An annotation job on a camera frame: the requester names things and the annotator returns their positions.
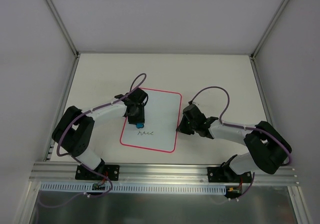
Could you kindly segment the pink framed whiteboard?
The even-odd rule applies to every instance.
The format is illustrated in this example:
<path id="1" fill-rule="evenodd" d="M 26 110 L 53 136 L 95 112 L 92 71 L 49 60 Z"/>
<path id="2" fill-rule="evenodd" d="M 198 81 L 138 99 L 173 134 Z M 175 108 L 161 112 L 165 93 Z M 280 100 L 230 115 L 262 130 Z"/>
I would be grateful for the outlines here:
<path id="1" fill-rule="evenodd" d="M 137 128 L 125 121 L 119 141 L 124 146 L 172 153 L 177 143 L 182 95 L 150 88 L 143 90 L 149 96 L 144 108 L 144 127 Z"/>

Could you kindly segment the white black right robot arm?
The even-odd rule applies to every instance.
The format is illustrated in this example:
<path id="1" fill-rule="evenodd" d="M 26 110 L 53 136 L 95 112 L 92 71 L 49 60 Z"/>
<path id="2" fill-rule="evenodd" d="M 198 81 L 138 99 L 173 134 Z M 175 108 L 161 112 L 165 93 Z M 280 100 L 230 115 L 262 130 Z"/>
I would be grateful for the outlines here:
<path id="1" fill-rule="evenodd" d="M 266 121 L 254 126 L 225 123 L 217 117 L 206 117 L 195 104 L 183 109 L 177 132 L 197 133 L 209 139 L 223 139 L 241 144 L 248 149 L 242 155 L 233 155 L 210 174 L 217 182 L 237 182 L 247 172 L 262 170 L 275 174 L 285 161 L 291 161 L 292 148 Z"/>

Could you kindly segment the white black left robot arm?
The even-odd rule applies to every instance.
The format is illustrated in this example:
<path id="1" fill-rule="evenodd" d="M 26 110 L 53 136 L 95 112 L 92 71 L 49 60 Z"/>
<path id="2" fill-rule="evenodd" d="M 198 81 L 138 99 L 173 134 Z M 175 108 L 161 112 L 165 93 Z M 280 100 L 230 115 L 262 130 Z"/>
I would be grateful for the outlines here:
<path id="1" fill-rule="evenodd" d="M 144 128 L 144 107 L 148 98 L 144 90 L 137 88 L 125 95 L 116 95 L 110 103 L 87 111 L 76 106 L 67 108 L 51 137 L 66 151 L 66 155 L 79 162 L 76 179 L 103 180 L 108 177 L 115 180 L 104 160 L 89 148 L 92 131 L 97 124 L 105 124 L 118 117 L 126 118 L 128 124 L 137 129 Z"/>

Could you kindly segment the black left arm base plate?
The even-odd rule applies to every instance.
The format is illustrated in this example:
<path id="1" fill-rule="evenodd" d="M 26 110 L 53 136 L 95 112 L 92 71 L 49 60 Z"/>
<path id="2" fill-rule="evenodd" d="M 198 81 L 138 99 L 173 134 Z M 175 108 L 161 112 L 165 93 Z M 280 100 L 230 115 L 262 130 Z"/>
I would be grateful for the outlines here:
<path id="1" fill-rule="evenodd" d="M 83 165 L 78 165 L 75 173 L 76 180 L 103 180 L 108 177 L 111 181 L 118 181 L 120 166 L 113 164 L 100 164 L 95 170 L 88 170 Z"/>

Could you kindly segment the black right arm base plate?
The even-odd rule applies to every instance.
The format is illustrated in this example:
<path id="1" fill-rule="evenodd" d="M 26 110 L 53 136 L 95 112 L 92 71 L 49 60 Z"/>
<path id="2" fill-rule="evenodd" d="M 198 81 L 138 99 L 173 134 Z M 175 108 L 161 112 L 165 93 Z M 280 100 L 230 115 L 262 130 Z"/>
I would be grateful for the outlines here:
<path id="1" fill-rule="evenodd" d="M 250 183 L 252 174 L 245 172 L 241 175 L 236 174 L 229 167 L 207 167 L 208 182 L 216 183 Z"/>

